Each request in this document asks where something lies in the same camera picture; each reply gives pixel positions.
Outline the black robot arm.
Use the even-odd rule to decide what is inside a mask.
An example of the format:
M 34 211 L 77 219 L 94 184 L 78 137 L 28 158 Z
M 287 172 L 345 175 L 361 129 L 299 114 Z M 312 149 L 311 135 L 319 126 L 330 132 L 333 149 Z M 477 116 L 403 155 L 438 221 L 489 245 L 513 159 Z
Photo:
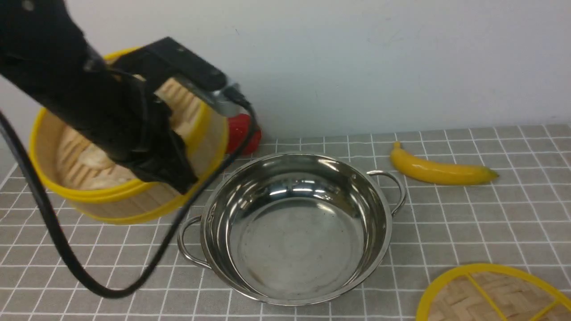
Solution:
M 110 67 L 62 0 L 1 2 L 1 75 L 142 181 L 187 193 L 197 177 L 145 81 Z

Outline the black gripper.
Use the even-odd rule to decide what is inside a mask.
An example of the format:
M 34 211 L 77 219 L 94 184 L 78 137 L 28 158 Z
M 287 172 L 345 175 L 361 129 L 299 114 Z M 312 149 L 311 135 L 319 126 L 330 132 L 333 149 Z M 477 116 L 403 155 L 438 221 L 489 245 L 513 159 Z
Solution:
M 120 104 L 101 122 L 101 148 L 141 181 L 158 181 L 187 193 L 197 182 L 186 144 L 170 124 L 173 111 L 141 80 L 120 82 Z

